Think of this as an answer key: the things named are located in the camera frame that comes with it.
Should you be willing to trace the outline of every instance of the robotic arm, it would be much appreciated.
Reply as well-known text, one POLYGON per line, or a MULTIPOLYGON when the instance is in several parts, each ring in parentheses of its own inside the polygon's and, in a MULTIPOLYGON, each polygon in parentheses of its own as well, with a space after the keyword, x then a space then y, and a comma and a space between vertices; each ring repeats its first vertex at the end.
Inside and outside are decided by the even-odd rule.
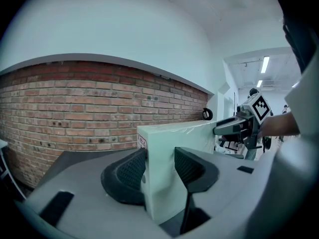
POLYGON ((261 93, 252 95, 237 107, 236 116, 217 122, 213 129, 215 135, 223 135, 229 141, 243 143, 247 149, 257 146, 260 125, 269 116, 271 109, 261 93))

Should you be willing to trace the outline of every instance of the black slot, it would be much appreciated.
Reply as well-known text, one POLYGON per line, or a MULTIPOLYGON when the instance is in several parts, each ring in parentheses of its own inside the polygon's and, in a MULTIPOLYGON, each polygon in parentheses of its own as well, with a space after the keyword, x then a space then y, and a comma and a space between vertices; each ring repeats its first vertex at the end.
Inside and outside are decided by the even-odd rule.
POLYGON ((60 191, 44 208, 40 217, 55 227, 73 197, 74 195, 70 192, 60 191))
POLYGON ((237 168, 237 170, 245 172, 245 173, 250 173, 250 174, 252 174, 253 171, 254 171, 253 168, 250 168, 250 167, 247 167, 247 166, 240 166, 240 167, 237 168))

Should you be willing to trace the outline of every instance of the person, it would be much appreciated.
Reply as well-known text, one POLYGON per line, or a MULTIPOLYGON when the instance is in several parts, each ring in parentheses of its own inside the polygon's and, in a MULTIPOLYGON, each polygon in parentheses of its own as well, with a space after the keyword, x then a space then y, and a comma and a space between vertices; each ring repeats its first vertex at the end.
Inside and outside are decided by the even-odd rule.
MULTIPOLYGON (((287 108, 288 108, 288 106, 284 105, 284 109, 282 111, 282 114, 286 114, 287 113, 287 108)), ((279 137, 279 141, 280 142, 284 142, 284 137, 282 135, 279 137)))
POLYGON ((288 105, 284 105, 284 109, 283 109, 283 112, 282 112, 282 114, 285 114, 285 113, 287 113, 287 109, 288 109, 288 105))
MULTIPOLYGON (((318 28, 313 16, 313 6, 317 0, 278 0, 283 14, 283 30, 297 59, 301 73, 304 72, 316 51, 318 28)), ((261 125, 259 138, 264 136, 290 136, 299 134, 297 122, 291 112, 267 117, 261 125)))

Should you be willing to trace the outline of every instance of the white wall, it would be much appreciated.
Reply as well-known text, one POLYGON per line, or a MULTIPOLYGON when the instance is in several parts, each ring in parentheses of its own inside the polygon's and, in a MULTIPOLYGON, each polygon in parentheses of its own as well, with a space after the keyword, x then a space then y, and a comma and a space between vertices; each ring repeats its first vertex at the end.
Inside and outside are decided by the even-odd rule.
MULTIPOLYGON (((286 105, 285 97, 288 94, 287 92, 279 92, 279 91, 261 91, 265 99, 268 101, 271 110, 274 115, 279 115, 282 113, 284 109, 284 105, 286 105)), ((249 90, 240 90, 239 91, 239 103, 242 104, 247 100, 249 95, 249 90)))
POLYGON ((56 60, 134 66, 215 92, 204 30, 167 0, 29 0, 0 44, 0 71, 56 60))

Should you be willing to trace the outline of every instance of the label sticker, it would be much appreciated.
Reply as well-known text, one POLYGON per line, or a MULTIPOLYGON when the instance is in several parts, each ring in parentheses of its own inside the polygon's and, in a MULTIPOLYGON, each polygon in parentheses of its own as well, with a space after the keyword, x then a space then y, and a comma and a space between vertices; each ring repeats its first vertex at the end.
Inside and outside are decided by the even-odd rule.
POLYGON ((138 148, 145 148, 146 150, 148 149, 148 143, 146 142, 146 140, 141 137, 139 134, 138 134, 138 148))

